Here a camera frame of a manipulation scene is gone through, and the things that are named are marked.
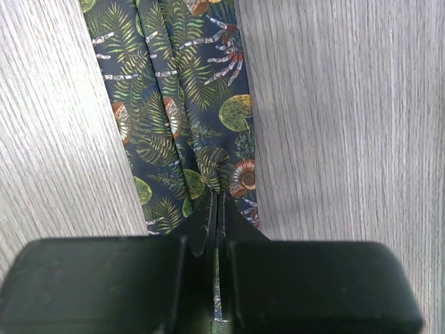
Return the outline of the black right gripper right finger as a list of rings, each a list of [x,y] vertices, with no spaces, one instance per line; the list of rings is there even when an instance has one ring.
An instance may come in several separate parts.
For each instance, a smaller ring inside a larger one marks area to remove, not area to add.
[[[258,251],[261,246],[271,245],[271,241],[243,217],[236,208],[232,197],[226,193],[222,193],[218,197],[217,240],[220,309],[222,319],[232,320],[236,318],[236,311],[232,309],[232,294],[234,293],[233,284],[237,279],[233,278],[232,274],[232,264],[228,253],[229,244],[232,241],[235,243],[244,242],[252,251]],[[262,288],[267,280],[272,279],[273,263],[266,258],[256,258],[251,253],[248,253],[248,257],[241,263],[249,264],[253,269],[253,273],[250,274],[254,279],[251,295],[258,296],[259,300],[264,303],[266,298]]]

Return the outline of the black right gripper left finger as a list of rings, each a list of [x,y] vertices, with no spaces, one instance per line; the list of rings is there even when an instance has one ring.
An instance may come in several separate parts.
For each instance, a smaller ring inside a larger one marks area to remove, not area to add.
[[[181,291],[189,315],[212,320],[214,317],[214,272],[218,194],[209,191],[193,213],[178,227],[185,238]]]

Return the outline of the dark floral patterned tie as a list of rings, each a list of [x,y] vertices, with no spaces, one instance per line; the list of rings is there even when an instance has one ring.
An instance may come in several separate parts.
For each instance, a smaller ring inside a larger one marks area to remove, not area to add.
[[[82,1],[150,234],[207,193],[258,225],[255,139],[232,1]]]

